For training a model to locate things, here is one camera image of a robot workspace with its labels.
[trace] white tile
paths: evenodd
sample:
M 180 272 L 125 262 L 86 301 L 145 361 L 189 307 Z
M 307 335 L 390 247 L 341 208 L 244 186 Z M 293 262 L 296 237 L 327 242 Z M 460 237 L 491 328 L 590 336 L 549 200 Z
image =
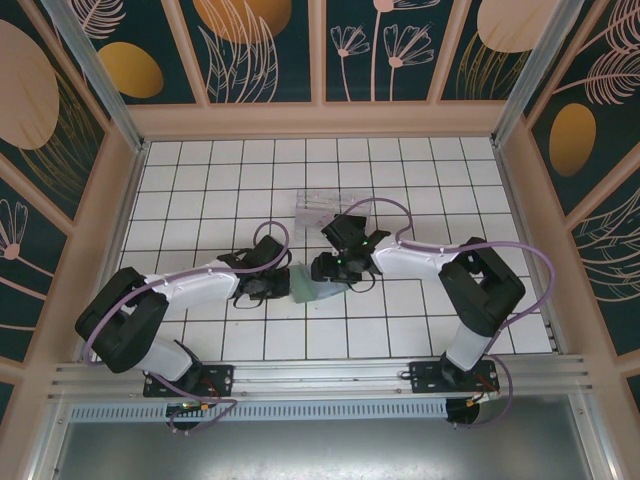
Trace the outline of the white tile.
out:
M 391 232 L 391 236 L 395 236 L 396 232 L 407 226 L 407 217 L 403 215 L 381 215 L 376 217 L 376 219 L 378 220 L 378 230 L 386 230 L 387 232 Z M 401 238 L 404 238 L 406 240 L 414 240 L 413 229 L 409 229 L 406 232 L 403 232 Z
M 439 357 L 451 345 L 456 331 L 462 323 L 460 319 L 454 315 L 449 317 L 428 317 L 429 334 L 431 336 L 431 347 L 433 348 L 433 356 Z
M 176 167 L 146 167 L 140 184 L 141 192 L 169 192 L 173 187 Z
M 242 140 L 216 140 L 213 142 L 211 163 L 240 163 L 242 143 Z
M 195 250 L 199 226 L 199 220 L 168 220 L 162 250 Z
M 530 275 L 522 250 L 508 247 L 497 247 L 494 250 L 516 275 L 519 277 Z
M 402 162 L 408 187 L 438 186 L 434 162 Z
M 367 144 L 367 139 L 338 139 L 338 160 L 341 162 L 368 162 L 369 145 Z
M 273 165 L 242 165 L 240 188 L 271 188 L 273 184 Z
M 307 188 L 337 188 L 338 164 L 307 163 Z
M 234 218 L 238 205 L 238 192 L 220 190 L 207 192 L 204 196 L 203 218 Z
M 138 194 L 134 220 L 159 220 L 166 218 L 171 192 L 142 192 Z
M 269 218 L 240 218 L 236 220 L 236 231 L 233 239 L 233 246 L 235 250 L 240 250 L 241 248 L 251 248 L 253 247 L 253 236 L 256 233 L 258 227 L 269 220 Z M 266 226 L 260 235 L 266 235 L 269 233 L 269 227 Z
M 522 298 L 522 300 L 520 300 L 518 305 L 516 305 L 516 308 L 513 310 L 515 313 L 520 313 L 524 311 L 525 309 L 529 308 L 530 306 L 532 306 L 534 303 L 538 301 L 538 296 L 536 295 L 536 292 L 533 289 L 533 283 L 531 283 L 531 279 L 521 278 L 520 280 L 524 284 L 525 292 L 524 292 L 524 297 Z
M 463 137 L 460 141 L 467 160 L 493 160 L 493 149 L 488 137 Z
M 240 185 L 240 165 L 211 165 L 207 190 L 236 190 Z
M 209 320 L 223 321 L 227 312 L 227 300 L 213 300 L 201 303 L 187 310 L 187 321 L 189 320 Z
M 160 250 L 164 220 L 131 222 L 127 250 Z
M 471 187 L 442 187 L 440 190 L 445 213 L 478 213 Z
M 480 213 L 509 213 L 509 202 L 502 187 L 474 187 Z
M 156 338 L 161 338 L 167 342 L 173 342 L 174 340 L 182 342 L 183 332 L 184 322 L 162 322 L 158 328 L 158 333 L 156 333 Z
M 273 171 L 274 188 L 304 188 L 305 187 L 305 164 L 286 163 L 274 166 Z
M 440 185 L 471 185 L 467 162 L 436 162 Z
M 550 353 L 547 328 L 541 315 L 527 315 L 509 327 L 516 353 Z
M 370 138 L 369 155 L 372 162 L 400 160 L 400 144 L 397 138 Z
M 267 301 L 267 319 L 305 318 L 304 303 L 295 303 L 292 297 Z
M 307 303 L 307 318 L 344 318 L 344 293 Z
M 427 315 L 456 315 L 456 309 L 439 279 L 423 280 L 422 291 L 427 305 Z
M 307 140 L 307 162 L 337 162 L 336 143 L 335 138 Z
M 400 150 L 403 160 L 431 160 L 431 145 L 428 138 L 401 138 Z
M 304 140 L 276 140 L 276 163 L 304 162 L 306 157 Z
M 513 353 L 513 344 L 511 343 L 511 334 L 509 329 L 505 328 L 489 350 L 493 354 L 510 354 Z
M 124 252 L 120 268 L 133 267 L 141 275 L 156 271 L 158 252 Z
M 199 250 L 230 250 L 235 220 L 202 220 L 198 235 Z
M 350 358 L 389 356 L 387 321 L 384 318 L 347 319 Z
M 153 142 L 147 165 L 176 165 L 182 142 Z
M 425 317 L 390 318 L 389 343 L 392 357 L 429 357 L 431 343 Z
M 203 362 L 222 359 L 223 322 L 187 322 L 184 344 Z
M 273 163 L 273 140 L 245 140 L 242 163 Z
M 207 165 L 181 165 L 176 173 L 174 190 L 204 190 L 207 183 Z
M 265 360 L 304 360 L 305 321 L 275 320 L 267 322 Z
M 195 251 L 160 252 L 156 273 L 176 273 L 193 268 Z
M 471 183 L 474 185 L 502 185 L 495 160 L 467 162 Z
M 447 217 L 451 243 L 466 243 L 471 237 L 484 237 L 480 215 L 449 215 Z
M 226 322 L 222 359 L 262 360 L 264 322 Z
M 435 160 L 464 160 L 458 137 L 431 138 L 430 140 Z
M 345 320 L 309 320 L 307 322 L 307 358 L 347 357 Z
M 433 245 L 449 245 L 449 231 L 444 215 L 415 215 L 413 231 L 416 242 Z
M 487 240 L 520 241 L 516 224 L 510 213 L 481 215 Z
M 371 186 L 369 163 L 341 163 L 339 167 L 340 188 Z
M 271 214 L 274 217 L 293 217 L 296 214 L 297 190 L 274 190 Z
M 271 215 L 271 190 L 240 190 L 238 218 L 268 218 Z
M 200 218 L 202 216 L 203 200 L 204 191 L 173 192 L 173 194 L 171 195 L 171 203 L 169 204 L 169 215 L 167 218 Z
M 405 207 L 409 207 L 409 202 L 407 201 L 407 189 L 405 187 L 386 187 L 379 188 L 377 185 L 375 187 L 375 196 L 376 198 L 388 198 L 389 200 L 395 200 L 401 205 Z M 375 212 L 377 215 L 402 215 L 404 213 L 400 208 L 392 205 L 387 202 L 376 202 L 375 203 Z
M 415 215 L 444 213 L 442 197 L 438 187 L 411 187 L 407 190 L 409 192 L 411 213 Z
M 364 292 L 365 290 L 369 290 L 369 288 L 371 288 L 371 282 L 360 282 L 353 286 L 353 289 L 358 292 Z M 346 296 L 348 317 L 385 316 L 384 293 L 381 281 L 377 281 L 373 289 L 368 292 L 356 293 L 348 290 Z
M 390 317 L 425 314 L 419 280 L 385 281 L 384 299 Z
M 212 142 L 182 142 L 180 165 L 208 165 Z
M 402 162 L 378 162 L 371 164 L 373 186 L 404 187 L 404 170 Z

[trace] flower illustration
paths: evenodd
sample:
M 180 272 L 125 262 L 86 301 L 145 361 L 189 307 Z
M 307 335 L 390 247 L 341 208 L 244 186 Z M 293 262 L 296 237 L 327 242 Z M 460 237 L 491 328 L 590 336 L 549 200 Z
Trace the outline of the flower illustration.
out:
M 366 35 L 360 27 L 346 27 L 344 32 L 340 27 L 333 27 L 331 29 L 331 40 L 336 47 L 338 55 L 340 56 L 340 64 L 342 66 L 342 83 L 344 84 L 344 93 L 347 95 L 347 101 L 351 101 L 349 95 L 349 87 L 347 86 L 347 75 L 344 69 L 344 59 L 351 55 L 360 55 L 361 53 L 368 52 L 371 47 L 369 42 L 365 42 Z
M 418 10 L 420 8 L 434 7 L 440 0 L 373 0 L 373 6 L 378 11 L 376 23 L 373 27 L 373 49 L 371 52 L 371 101 L 376 101 L 376 53 L 378 51 L 378 31 L 380 29 L 380 17 L 383 13 L 394 10 Z
M 16 202 L 14 213 L 6 199 L 0 200 L 0 258 L 15 260 L 20 255 L 20 242 L 27 228 L 29 211 Z
M 53 277 L 53 274 L 47 272 L 45 269 L 34 265 L 33 263 L 25 260 L 20 256 L 20 244 L 24 238 L 24 232 L 27 228 L 27 218 L 29 217 L 29 210 L 25 205 L 20 202 L 16 202 L 13 211 L 6 199 L 0 200 L 0 261 L 1 260 L 18 260 L 28 267 L 43 273 L 49 277 Z M 30 288 L 18 285 L 12 282 L 8 278 L 0 276 L 0 284 L 6 285 L 9 288 L 13 288 L 26 295 L 30 295 L 40 300 L 45 300 L 47 297 L 39 292 L 31 290 Z M 13 330 L 32 330 L 31 327 L 17 327 L 5 324 L 0 324 L 0 328 L 9 328 Z
M 398 37 L 398 25 L 384 29 L 384 47 L 391 66 L 389 100 L 393 100 L 393 78 L 396 68 L 420 65 L 433 60 L 433 49 L 429 49 L 431 37 L 429 27 L 406 27 Z
M 440 3 L 440 0 L 373 0 L 373 6 L 382 13 L 393 10 L 418 10 L 419 8 L 433 7 Z

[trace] gray metal floor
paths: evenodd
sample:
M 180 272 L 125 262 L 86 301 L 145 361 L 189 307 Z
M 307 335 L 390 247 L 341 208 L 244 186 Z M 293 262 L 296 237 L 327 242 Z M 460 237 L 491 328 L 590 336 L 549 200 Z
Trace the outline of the gray metal floor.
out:
M 568 401 L 523 397 L 471 431 L 439 419 L 226 422 L 185 438 L 162 424 L 74 424 L 56 478 L 583 480 L 586 465 Z

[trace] metal strip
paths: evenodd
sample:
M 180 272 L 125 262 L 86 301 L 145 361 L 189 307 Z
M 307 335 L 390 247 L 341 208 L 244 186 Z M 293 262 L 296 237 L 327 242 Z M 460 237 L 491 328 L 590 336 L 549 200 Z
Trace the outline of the metal strip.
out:
M 74 405 L 69 423 L 155 423 L 167 422 L 168 403 L 85 403 Z M 206 411 L 189 412 L 176 422 L 193 422 L 213 418 L 227 408 L 217 406 Z M 229 422 L 279 420 L 370 420 L 381 418 L 446 418 L 446 400 L 329 400 L 240 402 L 222 418 Z
M 509 138 L 529 99 L 553 62 L 558 49 L 562 46 L 566 34 L 578 17 L 583 1 L 558 2 L 551 15 L 551 20 L 531 52 L 498 119 L 494 129 L 496 145 L 502 145 Z
M 125 139 L 135 150 L 139 150 L 141 135 L 120 93 L 100 62 L 93 44 L 78 23 L 71 8 L 71 2 L 60 0 L 41 0 L 41 2 Z
M 582 357 L 574 355 L 504 355 L 516 395 L 578 393 L 591 388 Z M 237 362 L 234 395 L 246 400 L 346 400 L 416 398 L 399 373 L 416 359 Z M 506 387 L 504 378 L 501 385 Z M 114 375 L 105 367 L 59 365 L 49 389 L 50 402 L 147 402 L 142 372 Z M 421 394 L 421 398 L 452 397 Z

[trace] beige circle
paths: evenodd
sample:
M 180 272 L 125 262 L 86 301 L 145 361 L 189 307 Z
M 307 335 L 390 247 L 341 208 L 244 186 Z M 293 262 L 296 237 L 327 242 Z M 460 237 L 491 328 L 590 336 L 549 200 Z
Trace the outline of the beige circle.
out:
M 49 141 L 58 123 L 56 72 L 31 37 L 0 20 L 0 138 L 34 150 Z
M 119 92 L 134 98 L 149 98 L 162 91 L 162 71 L 140 47 L 114 42 L 102 47 L 98 56 Z
M 483 0 L 478 10 L 478 35 L 496 52 L 533 49 L 558 0 Z
M 554 170 L 570 177 L 587 163 L 596 141 L 596 119 L 591 110 L 570 103 L 556 115 L 551 127 L 549 156 Z

